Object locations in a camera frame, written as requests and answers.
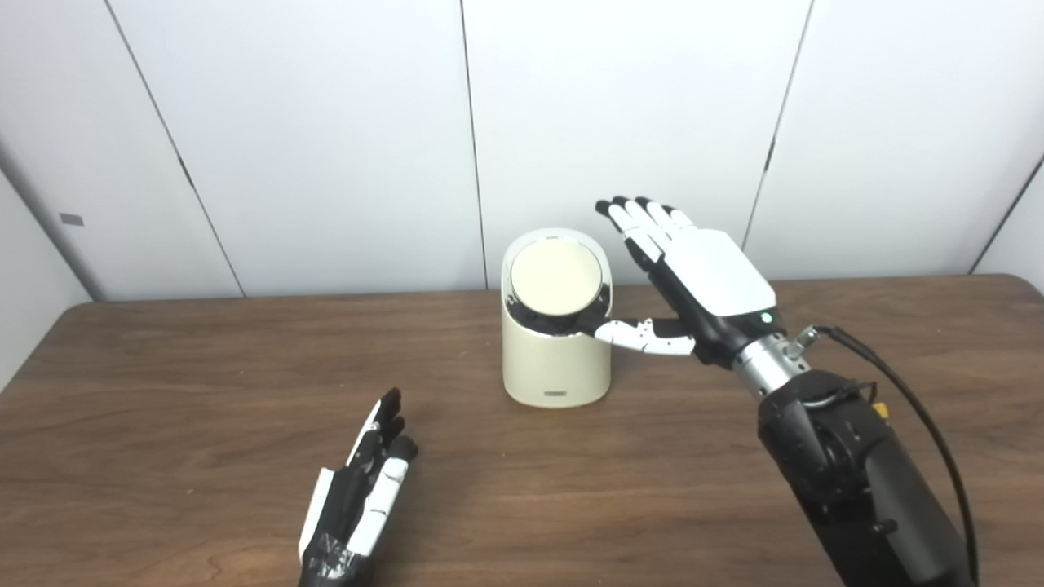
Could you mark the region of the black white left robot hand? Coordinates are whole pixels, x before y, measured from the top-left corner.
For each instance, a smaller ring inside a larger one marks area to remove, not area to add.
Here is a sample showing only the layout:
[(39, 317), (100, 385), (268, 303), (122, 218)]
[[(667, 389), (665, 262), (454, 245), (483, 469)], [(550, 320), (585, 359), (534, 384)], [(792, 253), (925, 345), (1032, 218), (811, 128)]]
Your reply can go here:
[(345, 465), (321, 469), (299, 536), (299, 586), (370, 586), (376, 545), (418, 455), (401, 391), (370, 409)]

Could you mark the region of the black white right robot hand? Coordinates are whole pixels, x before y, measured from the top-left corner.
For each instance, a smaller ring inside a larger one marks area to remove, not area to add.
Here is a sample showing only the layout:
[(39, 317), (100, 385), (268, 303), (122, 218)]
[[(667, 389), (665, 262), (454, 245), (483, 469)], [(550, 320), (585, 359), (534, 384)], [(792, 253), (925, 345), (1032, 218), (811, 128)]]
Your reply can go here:
[(622, 320), (583, 311), (577, 329), (652, 355), (694, 355), (730, 370), (743, 350), (786, 335), (772, 284), (723, 231), (698, 229), (682, 210), (645, 197), (597, 201), (630, 256), (674, 319)]

